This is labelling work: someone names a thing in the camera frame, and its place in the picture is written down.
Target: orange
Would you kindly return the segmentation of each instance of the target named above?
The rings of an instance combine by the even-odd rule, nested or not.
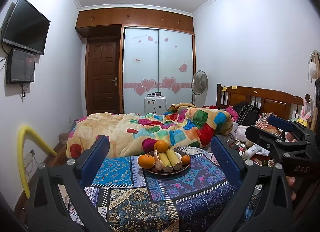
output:
[[[156,162],[151,155],[141,155],[138,158],[138,164],[144,169],[150,169],[156,164]]]
[[[191,158],[188,155],[184,155],[181,157],[181,162],[183,165],[188,165],[190,161],[191,161]]]
[[[166,141],[158,140],[157,142],[155,142],[153,149],[158,150],[158,153],[165,153],[169,149],[169,146]]]

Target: door handle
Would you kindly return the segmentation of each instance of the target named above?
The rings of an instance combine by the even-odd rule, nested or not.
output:
[[[115,86],[117,87],[118,86],[118,78],[116,77],[114,80],[111,80],[111,81],[114,81],[115,82]]]

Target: small black monitor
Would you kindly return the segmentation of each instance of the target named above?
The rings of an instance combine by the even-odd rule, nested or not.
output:
[[[6,83],[29,83],[35,81],[36,56],[13,48],[8,55]]]
[[[44,54],[50,21],[27,0],[18,0],[8,20],[3,42],[35,54]]]

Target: screw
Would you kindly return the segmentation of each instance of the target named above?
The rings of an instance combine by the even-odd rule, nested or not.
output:
[[[245,163],[246,165],[248,165],[248,166],[253,165],[253,161],[250,160],[250,159],[245,160],[244,163]]]
[[[74,159],[69,159],[67,161],[67,165],[74,165],[75,163],[76,163],[76,160],[74,160]]]
[[[280,163],[276,163],[275,166],[276,166],[276,168],[279,169],[279,170],[282,169],[282,165],[281,165]]]
[[[38,165],[38,168],[39,168],[39,169],[45,168],[45,163],[40,163],[40,164]]]

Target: pink cloth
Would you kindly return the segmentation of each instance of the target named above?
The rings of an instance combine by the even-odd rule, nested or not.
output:
[[[226,108],[226,112],[228,112],[231,115],[233,122],[236,122],[238,120],[238,113],[233,109],[232,106],[228,106]]]

